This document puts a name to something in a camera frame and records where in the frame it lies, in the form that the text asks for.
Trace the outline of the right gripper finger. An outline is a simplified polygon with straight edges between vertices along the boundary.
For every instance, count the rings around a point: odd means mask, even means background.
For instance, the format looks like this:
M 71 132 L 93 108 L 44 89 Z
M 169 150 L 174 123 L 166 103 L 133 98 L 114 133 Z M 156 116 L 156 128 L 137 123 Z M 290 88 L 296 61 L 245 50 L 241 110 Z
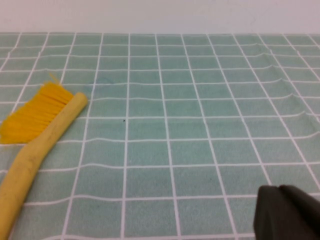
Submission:
M 320 201 L 294 185 L 262 185 L 253 229 L 257 240 L 318 240 Z

